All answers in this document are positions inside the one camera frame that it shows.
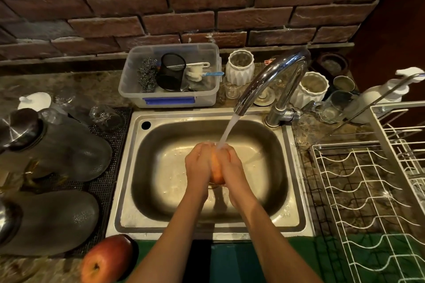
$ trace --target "person's left hand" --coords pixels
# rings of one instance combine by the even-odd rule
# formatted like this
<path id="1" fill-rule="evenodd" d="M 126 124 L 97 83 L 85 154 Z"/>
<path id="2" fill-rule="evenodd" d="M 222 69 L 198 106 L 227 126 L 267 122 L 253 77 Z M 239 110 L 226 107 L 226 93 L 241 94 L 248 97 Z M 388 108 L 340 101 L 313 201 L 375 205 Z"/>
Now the person's left hand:
<path id="1" fill-rule="evenodd" d="M 212 142 L 198 143 L 184 159 L 186 164 L 187 191 L 202 194 L 204 201 L 208 198 L 212 147 Z"/>

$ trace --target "clear plastic bin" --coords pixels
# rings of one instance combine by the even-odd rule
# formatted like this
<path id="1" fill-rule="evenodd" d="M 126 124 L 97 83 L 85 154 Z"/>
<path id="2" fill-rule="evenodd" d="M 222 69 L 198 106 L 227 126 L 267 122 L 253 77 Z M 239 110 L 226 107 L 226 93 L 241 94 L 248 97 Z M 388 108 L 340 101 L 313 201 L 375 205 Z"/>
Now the clear plastic bin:
<path id="1" fill-rule="evenodd" d="M 211 81 L 211 90 L 200 92 L 169 92 L 157 87 L 153 93 L 144 93 L 138 82 L 139 64 L 144 58 L 152 57 L 160 61 L 165 53 L 181 55 L 187 64 L 209 62 L 208 71 L 221 71 L 221 58 L 214 43 L 169 44 L 137 46 L 130 50 L 122 71 L 118 92 L 129 98 L 139 108 L 188 108 L 212 106 L 215 104 L 221 76 L 205 76 Z"/>

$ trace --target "white pump bottle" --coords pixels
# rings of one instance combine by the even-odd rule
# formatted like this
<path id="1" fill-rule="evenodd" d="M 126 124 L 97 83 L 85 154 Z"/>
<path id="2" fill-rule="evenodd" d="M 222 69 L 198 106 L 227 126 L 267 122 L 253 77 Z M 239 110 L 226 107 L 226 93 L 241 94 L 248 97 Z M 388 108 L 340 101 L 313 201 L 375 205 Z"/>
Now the white pump bottle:
<path id="1" fill-rule="evenodd" d="M 354 115 L 356 115 L 358 112 L 360 112 L 363 108 L 383 96 L 387 91 L 391 90 L 393 87 L 395 87 L 398 83 L 401 82 L 401 80 L 405 79 L 408 76 L 412 76 L 418 73 L 424 73 L 423 70 L 421 70 L 418 67 L 409 67 L 408 69 L 399 69 L 396 71 L 396 75 L 403 76 L 401 79 L 391 79 L 388 82 L 386 82 L 383 85 L 374 86 L 371 88 L 368 88 L 366 91 L 364 91 L 357 99 L 352 101 L 344 110 L 344 114 L 347 119 L 350 119 Z M 422 80 L 424 80 L 425 77 L 415 77 L 413 78 L 409 83 L 405 84 L 404 86 L 399 87 L 397 90 L 393 91 L 392 93 L 388 94 L 385 98 L 380 100 L 378 103 L 396 103 L 401 102 L 401 98 L 404 94 L 409 92 L 409 84 L 410 83 L 418 83 Z M 378 117 L 384 115 L 385 113 L 377 114 Z M 369 122 L 368 114 L 367 112 L 363 112 L 359 116 L 355 117 L 350 122 L 354 123 L 360 123 L 365 124 Z"/>

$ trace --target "person's left arm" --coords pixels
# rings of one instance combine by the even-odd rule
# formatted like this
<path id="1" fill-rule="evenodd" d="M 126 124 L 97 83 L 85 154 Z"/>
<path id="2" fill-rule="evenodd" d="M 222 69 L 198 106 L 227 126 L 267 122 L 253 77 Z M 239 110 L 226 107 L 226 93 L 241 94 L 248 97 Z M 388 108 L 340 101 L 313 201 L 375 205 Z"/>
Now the person's left arm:
<path id="1" fill-rule="evenodd" d="M 187 189 L 171 221 L 127 283 L 181 282 L 193 232 L 208 197 L 211 145 L 199 143 L 185 159 Z"/>

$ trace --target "faucet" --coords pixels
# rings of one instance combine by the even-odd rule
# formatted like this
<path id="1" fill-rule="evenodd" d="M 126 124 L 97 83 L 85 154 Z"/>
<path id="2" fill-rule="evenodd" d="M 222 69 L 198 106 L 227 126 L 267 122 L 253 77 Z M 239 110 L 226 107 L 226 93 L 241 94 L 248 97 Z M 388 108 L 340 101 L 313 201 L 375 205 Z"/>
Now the faucet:
<path id="1" fill-rule="evenodd" d="M 251 82 L 239 98 L 233 111 L 241 117 L 244 116 L 252 103 L 254 103 L 255 99 L 264 91 L 268 84 L 274 80 L 280 72 L 294 66 L 295 71 L 286 84 L 279 100 L 266 117 L 265 124 L 271 128 L 275 128 L 279 126 L 281 121 L 289 122 L 299 119 L 301 112 L 297 109 L 288 109 L 287 106 L 295 88 L 300 84 L 301 79 L 307 72 L 310 62 L 311 55 L 306 48 L 296 48 L 280 55 L 267 65 Z"/>

